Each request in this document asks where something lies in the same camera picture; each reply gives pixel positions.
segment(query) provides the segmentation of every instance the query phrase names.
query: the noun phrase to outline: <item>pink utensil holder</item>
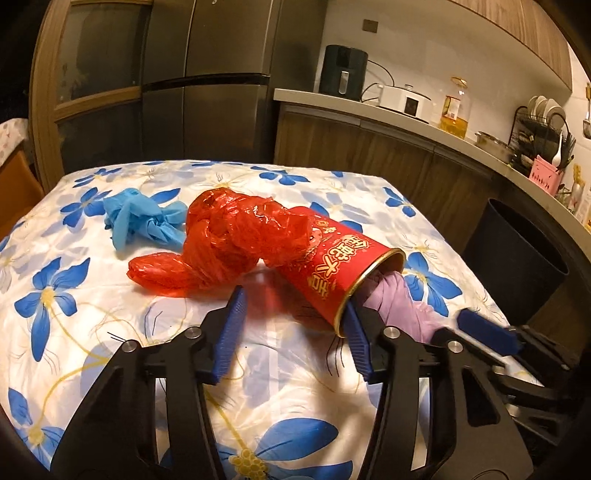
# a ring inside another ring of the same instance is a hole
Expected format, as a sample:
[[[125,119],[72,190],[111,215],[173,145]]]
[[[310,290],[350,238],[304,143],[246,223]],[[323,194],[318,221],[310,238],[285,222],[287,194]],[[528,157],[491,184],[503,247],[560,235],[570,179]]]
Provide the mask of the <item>pink utensil holder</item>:
[[[558,192],[563,176],[564,171],[557,171],[551,163],[546,162],[539,155],[535,158],[534,165],[531,167],[530,180],[552,197]]]

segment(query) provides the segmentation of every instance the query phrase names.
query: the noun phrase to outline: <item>cooking oil bottle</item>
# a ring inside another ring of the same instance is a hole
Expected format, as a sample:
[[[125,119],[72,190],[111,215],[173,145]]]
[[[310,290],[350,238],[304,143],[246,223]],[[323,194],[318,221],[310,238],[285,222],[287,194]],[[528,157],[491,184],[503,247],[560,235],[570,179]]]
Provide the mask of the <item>cooking oil bottle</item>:
[[[472,110],[472,100],[468,95],[468,85],[460,77],[452,77],[450,91],[445,97],[439,128],[456,137],[464,139],[468,130],[468,120]]]

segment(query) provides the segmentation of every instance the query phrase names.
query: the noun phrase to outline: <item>wooden chair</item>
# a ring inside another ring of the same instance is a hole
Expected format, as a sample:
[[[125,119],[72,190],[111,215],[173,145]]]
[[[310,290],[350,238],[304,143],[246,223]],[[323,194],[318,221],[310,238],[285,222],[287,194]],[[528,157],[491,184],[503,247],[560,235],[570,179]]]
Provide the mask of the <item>wooden chair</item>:
[[[22,145],[0,167],[0,239],[43,198],[43,189],[27,164]]]

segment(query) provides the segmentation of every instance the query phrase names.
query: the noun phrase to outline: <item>tile backsplash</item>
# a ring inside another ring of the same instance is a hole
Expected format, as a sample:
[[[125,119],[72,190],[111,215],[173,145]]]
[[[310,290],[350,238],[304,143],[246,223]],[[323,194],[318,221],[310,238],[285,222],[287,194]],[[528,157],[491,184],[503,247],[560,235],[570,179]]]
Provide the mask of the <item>tile backsplash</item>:
[[[377,21],[377,33],[364,31],[364,20]],[[583,138],[582,130],[588,80],[572,51],[571,95],[527,47],[488,20],[443,0],[329,0],[316,88],[324,47],[329,44],[365,50],[371,60],[390,71],[397,85],[413,85],[431,98],[432,124],[439,123],[450,77],[464,78],[473,102],[467,140],[475,140],[474,133],[482,130],[506,142],[517,107],[534,95],[556,99],[577,138],[575,162],[591,181],[591,140]],[[390,85],[382,69],[368,64],[365,86],[373,82]],[[363,98],[377,93],[371,87]],[[572,183],[570,170],[567,186]]]

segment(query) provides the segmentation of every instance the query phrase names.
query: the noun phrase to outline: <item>purple cloth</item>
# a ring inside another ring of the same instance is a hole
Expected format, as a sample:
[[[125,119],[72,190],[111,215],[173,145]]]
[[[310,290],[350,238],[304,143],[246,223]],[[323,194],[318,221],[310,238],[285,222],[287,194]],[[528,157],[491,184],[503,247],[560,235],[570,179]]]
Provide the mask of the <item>purple cloth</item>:
[[[446,319],[430,305],[411,298],[398,272],[374,273],[358,288],[355,299],[377,310],[386,325],[400,328],[417,342],[429,343],[436,330],[447,326]]]

